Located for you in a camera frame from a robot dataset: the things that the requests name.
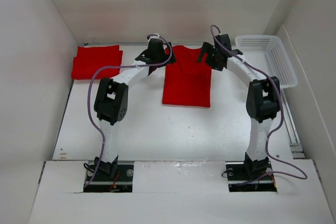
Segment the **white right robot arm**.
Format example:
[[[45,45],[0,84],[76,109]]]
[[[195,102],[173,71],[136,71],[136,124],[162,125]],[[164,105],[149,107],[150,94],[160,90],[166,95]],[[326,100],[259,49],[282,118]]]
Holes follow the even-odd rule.
[[[214,36],[213,44],[204,42],[198,57],[213,70],[232,72],[247,88],[246,111],[250,117],[250,140],[242,166],[233,166],[233,174],[244,184],[270,175],[268,142],[277,115],[283,115],[280,82],[243,59],[233,51],[227,34]]]

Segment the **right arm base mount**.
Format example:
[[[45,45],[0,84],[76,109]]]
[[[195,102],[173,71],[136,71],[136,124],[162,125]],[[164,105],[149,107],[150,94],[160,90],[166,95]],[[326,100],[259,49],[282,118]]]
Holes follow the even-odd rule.
[[[222,177],[228,181],[230,193],[277,192],[277,185],[272,174],[271,163],[266,167],[249,173],[243,162],[228,162]]]

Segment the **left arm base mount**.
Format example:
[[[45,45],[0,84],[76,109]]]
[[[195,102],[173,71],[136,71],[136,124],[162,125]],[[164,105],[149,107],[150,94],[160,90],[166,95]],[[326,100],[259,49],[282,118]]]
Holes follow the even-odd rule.
[[[118,163],[117,169],[109,175],[97,171],[93,181],[83,186],[84,193],[131,193],[133,187],[134,163]]]

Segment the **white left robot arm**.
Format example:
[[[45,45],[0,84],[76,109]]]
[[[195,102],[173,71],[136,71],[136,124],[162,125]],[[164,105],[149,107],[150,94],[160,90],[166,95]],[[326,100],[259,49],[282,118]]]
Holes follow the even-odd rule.
[[[148,36],[147,49],[131,65],[118,66],[124,69],[121,73],[100,80],[93,109],[99,120],[96,128],[102,135],[102,147],[99,156],[94,159],[94,174],[108,179],[114,179],[117,175],[118,144],[112,136],[112,127],[123,120],[127,113],[130,89],[156,69],[175,62],[171,43],[153,34]]]

